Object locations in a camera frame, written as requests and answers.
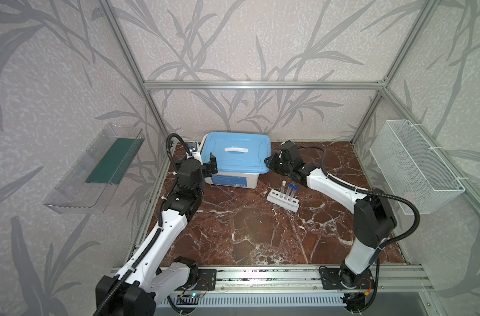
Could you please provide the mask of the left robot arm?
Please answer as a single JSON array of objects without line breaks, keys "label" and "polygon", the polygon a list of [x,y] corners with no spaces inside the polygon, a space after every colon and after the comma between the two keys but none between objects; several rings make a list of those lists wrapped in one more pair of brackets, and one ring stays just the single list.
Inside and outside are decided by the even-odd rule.
[{"label": "left robot arm", "polygon": [[104,276],[96,286],[95,315],[154,315],[157,305],[180,287],[198,282],[194,260],[179,257],[158,272],[162,260],[203,201],[205,179],[218,171],[215,157],[203,163],[198,151],[171,133],[166,151],[176,172],[173,187],[157,211],[157,225],[115,276]]}]

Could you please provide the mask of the blue-capped test tube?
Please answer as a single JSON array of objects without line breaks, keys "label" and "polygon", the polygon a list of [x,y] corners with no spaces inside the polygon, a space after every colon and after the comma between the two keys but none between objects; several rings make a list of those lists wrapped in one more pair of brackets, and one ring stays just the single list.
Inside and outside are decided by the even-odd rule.
[{"label": "blue-capped test tube", "polygon": [[285,200],[288,200],[288,199],[289,199],[289,196],[290,196],[292,190],[293,190],[293,184],[289,184],[288,187],[287,187],[285,196],[284,196],[284,199],[285,199]]},{"label": "blue-capped test tube", "polygon": [[293,201],[294,198],[295,198],[295,195],[296,195],[296,192],[298,191],[298,186],[294,186],[292,191],[291,191],[291,194],[290,194],[290,197],[289,197],[289,201]]}]

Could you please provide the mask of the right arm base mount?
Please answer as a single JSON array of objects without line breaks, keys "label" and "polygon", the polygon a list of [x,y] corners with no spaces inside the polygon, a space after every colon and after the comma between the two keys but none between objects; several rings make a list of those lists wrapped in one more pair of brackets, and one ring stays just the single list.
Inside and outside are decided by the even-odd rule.
[{"label": "right arm base mount", "polygon": [[324,290],[371,290],[374,288],[374,276],[367,269],[356,275],[347,267],[330,268],[320,266],[318,273]]}]

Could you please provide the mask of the blue plastic bin lid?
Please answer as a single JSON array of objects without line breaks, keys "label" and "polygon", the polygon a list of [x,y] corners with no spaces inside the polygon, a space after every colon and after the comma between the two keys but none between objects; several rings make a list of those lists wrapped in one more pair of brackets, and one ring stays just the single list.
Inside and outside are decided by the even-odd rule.
[{"label": "blue plastic bin lid", "polygon": [[262,134],[211,132],[204,139],[204,163],[216,158],[219,172],[265,174],[265,159],[271,156],[271,139]]}]

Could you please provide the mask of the cork-stoppered glass test tube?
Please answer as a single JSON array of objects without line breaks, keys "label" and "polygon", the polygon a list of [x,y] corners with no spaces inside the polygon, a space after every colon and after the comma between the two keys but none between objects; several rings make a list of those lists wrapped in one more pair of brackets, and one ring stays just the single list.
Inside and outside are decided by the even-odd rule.
[{"label": "cork-stoppered glass test tube", "polygon": [[280,196],[281,196],[281,197],[284,197],[285,188],[286,188],[286,180],[283,180],[283,181],[282,181],[281,188],[280,188],[280,190],[279,190],[279,193],[280,193]]}]

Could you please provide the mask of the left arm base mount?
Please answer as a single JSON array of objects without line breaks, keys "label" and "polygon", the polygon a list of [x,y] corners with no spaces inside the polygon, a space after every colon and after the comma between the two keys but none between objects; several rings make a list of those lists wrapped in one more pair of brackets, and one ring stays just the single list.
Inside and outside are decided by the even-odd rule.
[{"label": "left arm base mount", "polygon": [[194,285],[184,285],[179,290],[198,290],[210,291],[215,290],[217,281],[216,269],[202,269],[197,271],[196,283]]}]

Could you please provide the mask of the white plastic storage bin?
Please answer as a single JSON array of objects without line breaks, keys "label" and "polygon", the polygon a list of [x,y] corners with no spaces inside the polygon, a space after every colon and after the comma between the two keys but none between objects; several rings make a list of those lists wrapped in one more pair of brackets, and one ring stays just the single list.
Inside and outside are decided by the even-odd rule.
[{"label": "white plastic storage bin", "polygon": [[205,182],[217,186],[255,189],[258,184],[259,176],[267,172],[268,169],[266,167],[236,168],[231,170],[224,169],[206,177]]}]

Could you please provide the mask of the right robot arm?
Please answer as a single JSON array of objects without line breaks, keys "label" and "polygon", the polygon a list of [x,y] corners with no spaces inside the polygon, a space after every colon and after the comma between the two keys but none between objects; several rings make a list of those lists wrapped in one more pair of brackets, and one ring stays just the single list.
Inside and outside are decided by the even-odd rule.
[{"label": "right robot arm", "polygon": [[[281,176],[290,178],[305,188],[320,192],[336,201],[353,214],[353,245],[341,263],[338,277],[345,288],[355,288],[379,254],[388,246],[416,232],[421,214],[411,201],[387,194],[381,189],[367,190],[346,182],[325,169],[326,151],[321,149],[319,164],[305,162],[301,147],[292,141],[283,142],[277,153],[264,160],[266,166]],[[411,209],[414,219],[408,230],[392,237],[397,220],[390,201],[397,201]]]}]

